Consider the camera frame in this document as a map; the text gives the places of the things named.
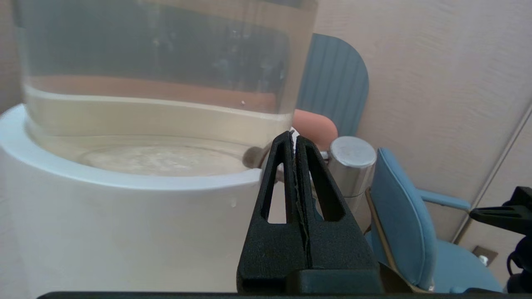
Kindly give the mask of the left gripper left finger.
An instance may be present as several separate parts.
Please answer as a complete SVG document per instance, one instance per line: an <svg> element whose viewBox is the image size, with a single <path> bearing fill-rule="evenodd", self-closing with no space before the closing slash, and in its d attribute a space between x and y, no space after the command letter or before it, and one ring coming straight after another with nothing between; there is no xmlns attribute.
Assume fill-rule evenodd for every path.
<svg viewBox="0 0 532 299"><path fill-rule="evenodd" d="M283 166L286 222L268 221L279 165ZM237 291L286 292L287 278L307 267L305 232L298 200L292 133L274 138L237 267Z"/></svg>

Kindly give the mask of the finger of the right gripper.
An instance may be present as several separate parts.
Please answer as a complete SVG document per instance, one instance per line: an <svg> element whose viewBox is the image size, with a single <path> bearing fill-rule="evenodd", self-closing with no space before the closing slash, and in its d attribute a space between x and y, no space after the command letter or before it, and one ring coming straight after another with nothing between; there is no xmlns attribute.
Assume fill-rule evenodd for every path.
<svg viewBox="0 0 532 299"><path fill-rule="evenodd" d="M521 235L532 234L532 212L526 206L475 208L470 218Z"/></svg>

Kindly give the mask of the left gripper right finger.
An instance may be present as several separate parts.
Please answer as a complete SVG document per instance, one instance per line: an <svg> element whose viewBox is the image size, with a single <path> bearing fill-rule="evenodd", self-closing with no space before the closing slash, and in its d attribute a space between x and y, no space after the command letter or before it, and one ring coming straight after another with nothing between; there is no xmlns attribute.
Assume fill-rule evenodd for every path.
<svg viewBox="0 0 532 299"><path fill-rule="evenodd" d="M296 140L295 171L309 268L378 270L379 263L321 153L302 136Z"/></svg>

